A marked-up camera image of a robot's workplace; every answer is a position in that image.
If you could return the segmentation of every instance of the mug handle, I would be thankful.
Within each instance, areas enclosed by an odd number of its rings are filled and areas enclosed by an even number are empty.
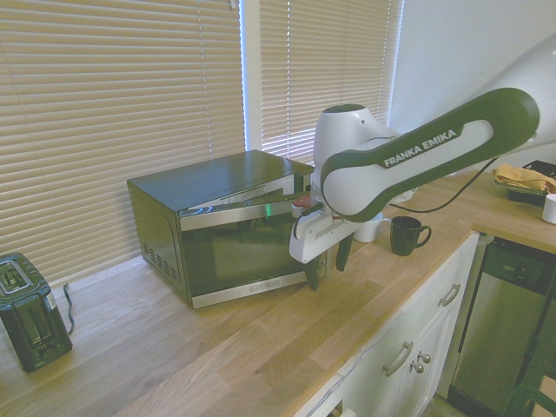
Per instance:
[[[421,227],[419,228],[419,236],[420,236],[420,233],[421,233],[422,231],[424,231],[424,230],[428,230],[428,235],[427,235],[427,237],[425,238],[424,241],[421,241],[421,242],[417,243],[417,244],[415,245],[415,248],[420,248],[420,247],[423,246],[425,243],[427,243],[428,240],[431,238],[431,235],[433,234],[433,230],[430,228],[430,226],[421,226]]]
[[[388,219],[387,217],[384,217],[381,221],[381,225],[379,226],[379,231],[377,235],[379,235],[382,232],[386,232],[388,229],[390,229],[391,226],[392,226],[392,220]]]

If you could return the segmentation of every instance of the microwave window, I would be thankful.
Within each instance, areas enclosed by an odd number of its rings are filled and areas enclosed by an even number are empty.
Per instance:
[[[192,296],[303,270],[289,255],[291,213],[183,232]]]

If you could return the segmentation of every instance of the microwave vent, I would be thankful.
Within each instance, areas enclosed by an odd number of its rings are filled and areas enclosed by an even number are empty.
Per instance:
[[[158,268],[163,272],[168,278],[174,281],[178,281],[177,272],[175,269],[171,268],[166,261],[164,261],[159,254],[157,254],[152,248],[149,247],[147,243],[144,243],[143,249],[146,254],[150,256],[151,263],[157,265]]]

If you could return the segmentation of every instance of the white mug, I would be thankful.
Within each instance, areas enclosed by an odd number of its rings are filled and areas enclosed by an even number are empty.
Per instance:
[[[542,220],[556,223],[556,194],[549,194],[545,199],[545,208],[542,211]]]
[[[354,239],[358,242],[369,243],[376,239],[379,234],[390,229],[392,221],[380,212],[368,222],[358,228],[354,233]]]

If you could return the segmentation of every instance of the microwave door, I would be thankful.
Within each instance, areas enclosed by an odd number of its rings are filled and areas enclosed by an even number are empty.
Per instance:
[[[237,298],[306,280],[303,265],[289,254],[295,222],[291,205],[302,195],[180,212],[182,256],[194,308],[224,296]]]
[[[306,192],[259,197],[245,202],[182,210],[180,212],[180,228],[182,232],[186,232],[220,224],[244,222],[291,213],[292,202],[305,194]]]

